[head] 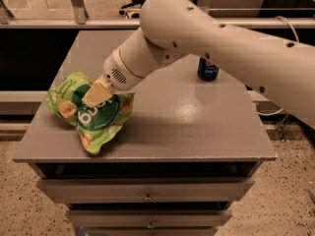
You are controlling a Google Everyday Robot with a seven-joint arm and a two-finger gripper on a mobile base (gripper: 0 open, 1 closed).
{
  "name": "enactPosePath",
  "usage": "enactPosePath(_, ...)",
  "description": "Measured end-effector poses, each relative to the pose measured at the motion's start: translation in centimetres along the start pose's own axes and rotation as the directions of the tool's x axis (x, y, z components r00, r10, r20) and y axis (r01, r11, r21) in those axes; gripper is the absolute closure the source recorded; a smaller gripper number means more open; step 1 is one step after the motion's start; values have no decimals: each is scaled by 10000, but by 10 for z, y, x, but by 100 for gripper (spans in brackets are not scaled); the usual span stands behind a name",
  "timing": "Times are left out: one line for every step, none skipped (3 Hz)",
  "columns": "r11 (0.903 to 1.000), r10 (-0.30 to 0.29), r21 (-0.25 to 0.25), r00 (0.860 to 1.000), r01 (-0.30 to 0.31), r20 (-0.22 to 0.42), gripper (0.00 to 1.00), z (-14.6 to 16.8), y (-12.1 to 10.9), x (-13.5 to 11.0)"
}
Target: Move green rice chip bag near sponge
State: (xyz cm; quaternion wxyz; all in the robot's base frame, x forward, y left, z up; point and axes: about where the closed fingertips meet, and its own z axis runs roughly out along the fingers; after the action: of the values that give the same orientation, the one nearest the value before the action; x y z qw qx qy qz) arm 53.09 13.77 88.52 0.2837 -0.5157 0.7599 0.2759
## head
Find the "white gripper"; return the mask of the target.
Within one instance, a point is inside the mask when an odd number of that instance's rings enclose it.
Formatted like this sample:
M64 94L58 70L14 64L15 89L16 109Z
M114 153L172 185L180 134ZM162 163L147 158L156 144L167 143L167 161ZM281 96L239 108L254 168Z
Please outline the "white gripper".
M84 95L82 102L89 108L95 107L111 99L116 90L130 90L155 70L183 57L183 53L151 43L138 28L106 58L101 76Z

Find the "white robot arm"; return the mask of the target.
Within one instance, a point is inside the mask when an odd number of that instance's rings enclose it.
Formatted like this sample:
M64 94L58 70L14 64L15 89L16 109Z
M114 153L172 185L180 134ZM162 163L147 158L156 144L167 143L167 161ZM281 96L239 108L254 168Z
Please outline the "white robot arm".
M140 27L105 60L83 103L94 107L188 54L315 127L315 47L221 24L189 0L146 0Z

